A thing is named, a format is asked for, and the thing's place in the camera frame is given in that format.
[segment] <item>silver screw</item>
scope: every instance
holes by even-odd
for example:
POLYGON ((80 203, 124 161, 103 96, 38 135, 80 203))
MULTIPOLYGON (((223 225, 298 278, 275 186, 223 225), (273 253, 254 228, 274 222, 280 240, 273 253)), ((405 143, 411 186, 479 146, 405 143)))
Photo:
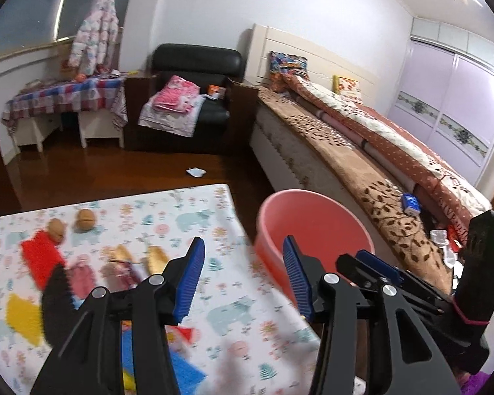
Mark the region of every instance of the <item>silver screw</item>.
POLYGON ((96 287, 92 292, 92 296, 96 299, 101 299, 105 295, 106 295, 106 289, 103 288, 102 286, 96 287))
POLYGON ((385 285, 382 287, 382 292, 386 295, 389 295, 390 297, 393 297, 395 294, 397 294, 397 288, 395 288, 393 285, 385 285))
POLYGON ((340 278, 335 273, 326 273, 324 275, 324 281, 326 281, 328 284, 338 284, 340 278))
POLYGON ((150 285, 161 285, 165 282, 165 278, 162 275, 152 275, 149 278, 150 285))

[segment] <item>black leather armchair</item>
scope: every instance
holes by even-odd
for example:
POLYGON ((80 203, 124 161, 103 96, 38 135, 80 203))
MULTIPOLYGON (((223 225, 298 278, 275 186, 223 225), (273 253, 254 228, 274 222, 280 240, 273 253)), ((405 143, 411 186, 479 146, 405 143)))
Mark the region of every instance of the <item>black leather armchair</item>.
POLYGON ((248 145, 258 91, 242 84, 244 61, 236 50, 190 44, 161 44, 151 60, 151 73, 125 82, 128 125, 125 148, 225 154, 248 145), (192 138, 138 126, 143 104, 174 75, 196 83, 207 93, 209 85, 228 89, 224 100, 207 99, 201 108, 192 138))

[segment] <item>white headboard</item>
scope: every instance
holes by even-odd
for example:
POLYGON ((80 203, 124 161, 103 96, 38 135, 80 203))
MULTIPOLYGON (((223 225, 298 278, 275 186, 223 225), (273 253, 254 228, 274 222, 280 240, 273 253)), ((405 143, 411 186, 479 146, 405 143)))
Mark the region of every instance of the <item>white headboard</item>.
POLYGON ((345 76, 360 82, 364 104, 373 107, 378 79, 337 54, 301 37, 275 28, 254 25, 245 79, 253 84, 269 84, 269 52, 306 57, 311 81, 330 90, 333 76, 345 76))

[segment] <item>brown bed sheet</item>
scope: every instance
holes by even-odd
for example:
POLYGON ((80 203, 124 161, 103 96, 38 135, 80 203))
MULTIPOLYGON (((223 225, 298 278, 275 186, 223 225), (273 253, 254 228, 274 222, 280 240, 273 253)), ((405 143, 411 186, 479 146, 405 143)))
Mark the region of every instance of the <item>brown bed sheet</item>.
POLYGON ((452 271, 443 265, 441 250, 426 237, 421 219, 402 212, 402 187, 392 188, 385 182, 395 179, 361 150, 334 146, 332 137, 338 131, 297 103, 266 88, 260 88, 259 100, 325 162, 373 221, 404 268, 449 293, 452 271))

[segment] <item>tablecloth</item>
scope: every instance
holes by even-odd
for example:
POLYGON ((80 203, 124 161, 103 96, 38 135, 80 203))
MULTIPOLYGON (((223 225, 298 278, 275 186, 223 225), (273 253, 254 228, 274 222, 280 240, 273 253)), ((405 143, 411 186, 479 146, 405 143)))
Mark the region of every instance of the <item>tablecloth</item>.
POLYGON ((82 83, 59 82, 47 88, 15 96, 6 103, 2 123, 9 134, 16 132, 18 119, 65 112, 108 109, 113 115, 115 127, 127 122, 124 80, 126 76, 106 78, 91 76, 82 83))
POLYGON ((19 242, 51 218, 71 225, 80 208, 91 209, 93 231, 66 230, 60 246, 71 266, 87 258, 97 285, 111 248, 125 245, 141 259, 145 245, 183 256, 194 236, 206 244, 206 260, 189 315, 182 325, 196 337, 183 356, 207 374, 202 394, 306 394, 319 339, 294 305, 275 287, 239 223, 225 184, 156 192, 0 217, 0 373, 17 394, 27 394, 49 354, 31 345, 5 321, 13 293, 38 305, 19 242))

